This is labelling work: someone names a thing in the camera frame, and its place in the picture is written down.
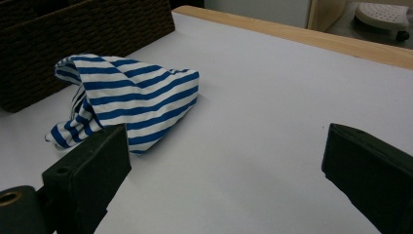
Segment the light wood strip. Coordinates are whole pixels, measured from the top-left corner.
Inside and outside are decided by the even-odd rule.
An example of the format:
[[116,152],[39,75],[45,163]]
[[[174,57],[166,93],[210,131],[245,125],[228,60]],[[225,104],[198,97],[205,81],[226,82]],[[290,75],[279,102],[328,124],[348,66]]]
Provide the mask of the light wood strip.
[[319,48],[324,48],[330,51],[339,52],[357,58],[374,60],[381,63],[413,70],[412,50],[190,6],[179,7],[173,11],[189,17],[223,23],[251,31],[273,35],[291,41],[304,43],[311,46],[316,46]]

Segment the white table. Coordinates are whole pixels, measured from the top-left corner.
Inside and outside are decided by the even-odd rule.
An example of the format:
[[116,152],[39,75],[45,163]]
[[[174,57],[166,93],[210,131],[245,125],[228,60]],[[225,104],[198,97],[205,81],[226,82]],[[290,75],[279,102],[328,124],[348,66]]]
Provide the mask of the white table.
[[[96,233],[379,233],[320,169],[328,125],[413,154],[413,71],[174,14],[130,55],[200,71],[198,103],[132,171]],[[69,87],[0,118],[0,190],[42,186]]]

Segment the basket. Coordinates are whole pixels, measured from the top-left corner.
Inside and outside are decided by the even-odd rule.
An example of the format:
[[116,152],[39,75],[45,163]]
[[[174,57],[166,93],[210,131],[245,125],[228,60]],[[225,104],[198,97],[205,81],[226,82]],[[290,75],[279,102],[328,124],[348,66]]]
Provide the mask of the basket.
[[60,59],[124,57],[174,23],[169,0],[0,0],[0,30],[0,108],[17,112],[67,86],[54,76]]

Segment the folded cloth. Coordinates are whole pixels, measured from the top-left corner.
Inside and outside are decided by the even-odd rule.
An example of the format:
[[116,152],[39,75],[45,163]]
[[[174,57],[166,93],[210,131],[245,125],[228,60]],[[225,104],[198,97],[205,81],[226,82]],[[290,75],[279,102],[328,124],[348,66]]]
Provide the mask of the folded cloth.
[[144,153],[197,101],[199,73],[91,54],[55,67],[58,79],[79,86],[70,120],[56,124],[46,141],[69,148],[106,126],[126,124],[130,152]]

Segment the blue and white striped fabric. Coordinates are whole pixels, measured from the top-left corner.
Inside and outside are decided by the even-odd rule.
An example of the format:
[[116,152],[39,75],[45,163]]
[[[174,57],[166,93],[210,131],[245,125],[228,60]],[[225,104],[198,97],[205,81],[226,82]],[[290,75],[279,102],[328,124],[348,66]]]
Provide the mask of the blue and white striped fabric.
[[58,79],[79,86],[70,120],[46,135],[69,148],[106,126],[126,124],[130,152],[144,153],[197,101],[199,73],[167,70],[128,58],[71,56],[55,67]]

